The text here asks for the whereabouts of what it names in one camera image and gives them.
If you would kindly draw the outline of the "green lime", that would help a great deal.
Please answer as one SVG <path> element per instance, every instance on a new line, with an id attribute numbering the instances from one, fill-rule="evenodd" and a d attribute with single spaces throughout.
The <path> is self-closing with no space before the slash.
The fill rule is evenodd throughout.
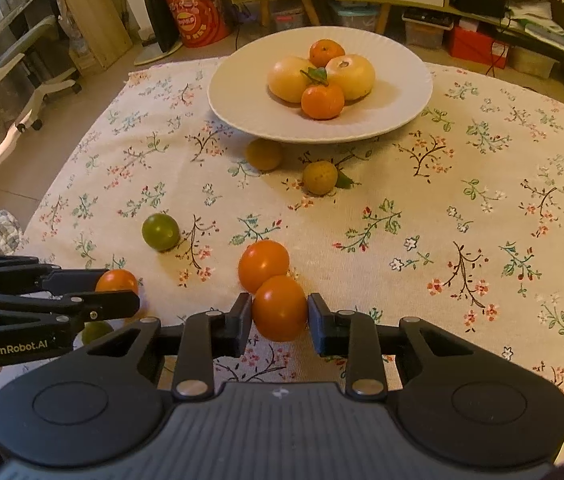
<path id="1" fill-rule="evenodd" d="M 142 224 L 144 242 L 157 252 L 167 252 L 180 243 L 178 222 L 169 214 L 151 214 Z"/>
<path id="2" fill-rule="evenodd" d="M 86 323 L 84 325 L 84 329 L 81 332 L 82 344 L 84 344 L 84 346 L 91 344 L 97 339 L 102 338 L 112 333 L 113 331 L 114 329 L 112 328 L 112 326 L 106 321 Z"/>

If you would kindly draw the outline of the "orange tomato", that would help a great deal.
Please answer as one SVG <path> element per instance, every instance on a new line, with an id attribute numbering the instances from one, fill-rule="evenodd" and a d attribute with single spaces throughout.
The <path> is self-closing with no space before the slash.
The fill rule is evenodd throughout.
<path id="1" fill-rule="evenodd" d="M 255 293 L 253 320 L 258 332 L 268 340 L 296 339 L 308 321 L 305 292 L 290 276 L 269 278 Z"/>
<path id="2" fill-rule="evenodd" d="M 269 278 L 286 275 L 288 268 L 289 255 L 282 244 L 274 240 L 258 240 L 242 254 L 237 273 L 242 286 L 254 294 Z"/>
<path id="3" fill-rule="evenodd" d="M 138 294 L 138 281 L 133 273 L 124 269 L 106 271 L 97 281 L 96 292 L 118 292 L 129 290 Z"/>

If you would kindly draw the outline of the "orange tomato front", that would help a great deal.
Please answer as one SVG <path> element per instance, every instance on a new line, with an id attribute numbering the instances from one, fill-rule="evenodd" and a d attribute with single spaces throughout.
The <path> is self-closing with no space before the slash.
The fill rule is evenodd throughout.
<path id="1" fill-rule="evenodd" d="M 305 292 L 290 276 L 269 278 L 255 293 L 253 320 L 258 332 L 268 340 L 296 339 L 308 321 Z"/>

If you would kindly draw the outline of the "orange mandarin with leaf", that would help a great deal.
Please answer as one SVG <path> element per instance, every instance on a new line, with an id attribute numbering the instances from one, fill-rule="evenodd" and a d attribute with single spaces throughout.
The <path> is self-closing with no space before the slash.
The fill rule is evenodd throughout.
<path id="1" fill-rule="evenodd" d="M 311 68 L 307 73 L 311 84 L 303 92 L 300 107 L 303 114 L 313 120 L 331 120 L 344 110 L 343 90 L 327 80 L 326 70 Z"/>

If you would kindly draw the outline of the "orange mandarin without leaf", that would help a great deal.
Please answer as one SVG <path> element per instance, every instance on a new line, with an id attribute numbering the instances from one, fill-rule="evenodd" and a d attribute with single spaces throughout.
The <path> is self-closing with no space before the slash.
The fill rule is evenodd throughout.
<path id="1" fill-rule="evenodd" d="M 309 61 L 315 67 L 325 67 L 333 58 L 339 58 L 346 54 L 345 49 L 332 39 L 320 39 L 311 44 L 309 49 Z"/>

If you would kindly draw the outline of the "floral tablecloth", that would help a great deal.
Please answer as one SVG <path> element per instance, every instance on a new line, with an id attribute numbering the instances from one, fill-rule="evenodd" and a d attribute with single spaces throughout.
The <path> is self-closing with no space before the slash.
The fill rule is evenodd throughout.
<path id="1" fill-rule="evenodd" d="M 249 136 L 210 112 L 217 66 L 132 74 L 42 198 L 21 252 L 128 270 L 143 313 L 177 324 L 230 307 L 244 250 L 274 240 L 332 309 L 387 325 L 425 318 L 564 393 L 564 103 L 435 65 L 410 125 L 288 145 L 283 165 L 261 172 L 245 158 Z M 355 186 L 306 191 L 303 170 L 319 160 Z M 175 248 L 144 242 L 151 214 L 178 222 Z"/>

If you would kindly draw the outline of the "white office chair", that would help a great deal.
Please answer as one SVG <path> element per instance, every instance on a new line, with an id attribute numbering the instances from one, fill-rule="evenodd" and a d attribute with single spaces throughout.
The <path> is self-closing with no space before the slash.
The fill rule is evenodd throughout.
<path id="1" fill-rule="evenodd" d="M 0 23 L 0 35 L 10 24 L 12 18 L 4 18 Z M 43 18 L 30 28 L 24 36 L 17 39 L 2 55 L 0 55 L 0 82 L 5 79 L 14 68 L 24 62 L 27 52 L 52 28 L 56 26 L 56 18 L 49 15 Z M 74 93 L 79 93 L 82 89 L 81 84 L 73 78 L 76 73 L 74 68 L 65 70 L 60 75 L 44 80 L 34 89 L 27 105 L 22 110 L 20 117 L 16 120 L 15 126 L 20 132 L 27 129 L 39 131 L 43 122 L 40 119 L 40 111 L 47 98 L 54 93 L 71 89 Z"/>

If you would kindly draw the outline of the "small yellow-brown fruit with leaf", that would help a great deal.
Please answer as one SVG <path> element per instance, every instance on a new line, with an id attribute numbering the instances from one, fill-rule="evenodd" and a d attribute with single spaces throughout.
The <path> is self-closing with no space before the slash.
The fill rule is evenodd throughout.
<path id="1" fill-rule="evenodd" d="M 319 160 L 311 162 L 303 170 L 303 187 L 316 196 L 331 193 L 334 188 L 352 188 L 355 181 L 339 170 L 332 162 Z"/>

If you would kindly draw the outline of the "small yellow fruit under plate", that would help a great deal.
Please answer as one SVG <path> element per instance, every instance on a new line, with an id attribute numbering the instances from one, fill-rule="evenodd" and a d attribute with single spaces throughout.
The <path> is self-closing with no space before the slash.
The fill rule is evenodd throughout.
<path id="1" fill-rule="evenodd" d="M 283 148 L 279 142 L 256 139 L 246 146 L 245 158 L 250 166 L 267 172 L 276 169 L 283 162 Z"/>

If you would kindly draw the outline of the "white ribbed plate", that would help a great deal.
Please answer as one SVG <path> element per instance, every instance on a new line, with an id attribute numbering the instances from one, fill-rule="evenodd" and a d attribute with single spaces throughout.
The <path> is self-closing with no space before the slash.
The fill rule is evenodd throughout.
<path id="1" fill-rule="evenodd" d="M 402 44 L 318 26 L 262 37 L 222 61 L 208 102 L 227 125 L 283 143 L 336 143 L 396 130 L 424 110 L 433 76 Z"/>

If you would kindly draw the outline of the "red gift bag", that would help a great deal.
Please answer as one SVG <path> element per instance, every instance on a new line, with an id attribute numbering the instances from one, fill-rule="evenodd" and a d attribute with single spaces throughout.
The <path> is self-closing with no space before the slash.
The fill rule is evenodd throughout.
<path id="1" fill-rule="evenodd" d="M 232 31 L 225 0 L 166 0 L 185 47 L 215 44 Z"/>

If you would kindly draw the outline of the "pale yellow grapefruit with navel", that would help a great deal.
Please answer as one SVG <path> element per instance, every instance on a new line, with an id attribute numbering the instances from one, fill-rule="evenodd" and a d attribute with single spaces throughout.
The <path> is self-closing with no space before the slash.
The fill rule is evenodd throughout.
<path id="1" fill-rule="evenodd" d="M 326 67 L 327 80 L 343 90 L 346 101 L 357 101 L 367 96 L 375 84 L 375 69 L 367 58 L 347 54 L 332 58 Z"/>

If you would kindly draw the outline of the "red storage box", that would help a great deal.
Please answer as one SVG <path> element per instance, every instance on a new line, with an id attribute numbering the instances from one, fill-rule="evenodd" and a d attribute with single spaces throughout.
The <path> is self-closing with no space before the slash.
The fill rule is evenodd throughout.
<path id="1" fill-rule="evenodd" d="M 457 26 L 450 32 L 449 53 L 453 58 L 463 61 L 504 68 L 508 60 L 509 46 L 478 30 Z"/>

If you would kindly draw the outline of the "pale yellow grapefruit smooth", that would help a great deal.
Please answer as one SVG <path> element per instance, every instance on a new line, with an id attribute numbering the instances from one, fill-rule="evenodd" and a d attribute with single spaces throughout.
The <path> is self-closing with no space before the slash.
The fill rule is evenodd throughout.
<path id="1" fill-rule="evenodd" d="M 282 101 L 299 104 L 303 92 L 311 84 L 311 79 L 307 76 L 311 68 L 314 68 L 314 65 L 305 58 L 280 58 L 268 72 L 269 91 Z"/>

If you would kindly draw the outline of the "clear plastic storage box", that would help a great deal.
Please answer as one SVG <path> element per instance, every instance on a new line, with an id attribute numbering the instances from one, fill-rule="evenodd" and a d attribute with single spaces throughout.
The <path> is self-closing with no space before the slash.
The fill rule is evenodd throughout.
<path id="1" fill-rule="evenodd" d="M 379 14 L 379 6 L 376 4 L 331 1 L 329 8 L 336 26 L 375 31 Z"/>

